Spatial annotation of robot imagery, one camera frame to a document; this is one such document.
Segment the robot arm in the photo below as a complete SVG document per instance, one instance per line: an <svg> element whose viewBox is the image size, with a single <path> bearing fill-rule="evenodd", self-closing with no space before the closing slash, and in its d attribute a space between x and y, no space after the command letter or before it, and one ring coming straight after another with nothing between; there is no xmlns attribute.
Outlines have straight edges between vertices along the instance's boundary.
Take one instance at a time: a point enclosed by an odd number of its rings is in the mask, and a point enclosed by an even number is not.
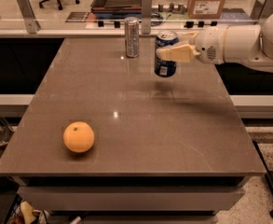
<svg viewBox="0 0 273 224"><path fill-rule="evenodd" d="M193 44L177 43L157 50L160 59L203 63L241 63L253 70L273 73L273 15L260 25L219 25L196 35Z"/></svg>

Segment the orange fruit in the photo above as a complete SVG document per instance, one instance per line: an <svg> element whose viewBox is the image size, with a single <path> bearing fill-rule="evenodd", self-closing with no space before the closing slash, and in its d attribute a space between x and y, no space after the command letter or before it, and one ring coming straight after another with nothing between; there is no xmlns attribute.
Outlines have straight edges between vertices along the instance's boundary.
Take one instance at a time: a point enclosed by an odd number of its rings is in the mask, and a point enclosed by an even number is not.
<svg viewBox="0 0 273 224"><path fill-rule="evenodd" d="M88 151L94 140L94 132L86 122L71 123L63 132L63 143L75 153Z"/></svg>

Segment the carton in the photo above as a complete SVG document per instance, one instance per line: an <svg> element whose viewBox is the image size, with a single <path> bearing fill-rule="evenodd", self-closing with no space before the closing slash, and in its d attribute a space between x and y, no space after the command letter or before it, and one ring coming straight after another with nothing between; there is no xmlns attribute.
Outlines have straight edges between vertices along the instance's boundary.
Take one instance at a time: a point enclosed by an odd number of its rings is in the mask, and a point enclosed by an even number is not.
<svg viewBox="0 0 273 224"><path fill-rule="evenodd" d="M219 19L225 0L188 0L187 13L190 19Z"/></svg>

